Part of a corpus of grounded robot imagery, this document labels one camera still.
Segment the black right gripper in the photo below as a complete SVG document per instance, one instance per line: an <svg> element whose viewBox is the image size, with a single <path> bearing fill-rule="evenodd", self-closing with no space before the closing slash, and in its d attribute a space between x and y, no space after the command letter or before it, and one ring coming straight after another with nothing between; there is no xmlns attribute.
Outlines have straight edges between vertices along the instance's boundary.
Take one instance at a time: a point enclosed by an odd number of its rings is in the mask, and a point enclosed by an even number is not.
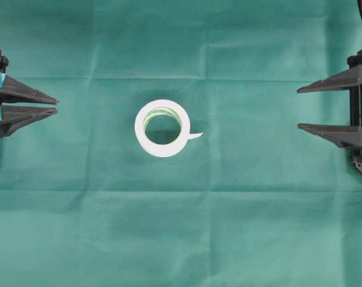
<svg viewBox="0 0 362 287"><path fill-rule="evenodd" d="M334 126L319 124L298 124L298 128L333 142L339 148L351 148L350 159L362 174L362 50L348 57L346 70L325 80L301 87L297 93L317 91L338 91L349 89L350 124Z"/></svg>

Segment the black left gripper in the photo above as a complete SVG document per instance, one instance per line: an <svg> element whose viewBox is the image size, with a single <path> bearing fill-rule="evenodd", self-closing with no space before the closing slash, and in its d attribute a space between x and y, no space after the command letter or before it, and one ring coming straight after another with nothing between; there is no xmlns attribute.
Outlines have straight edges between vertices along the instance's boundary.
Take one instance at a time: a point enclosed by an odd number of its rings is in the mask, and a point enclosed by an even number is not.
<svg viewBox="0 0 362 287"><path fill-rule="evenodd" d="M6 75L8 58L0 49L0 102L42 103L56 105L58 100ZM0 105L0 137L12 135L16 130L57 114L56 108Z"/></svg>

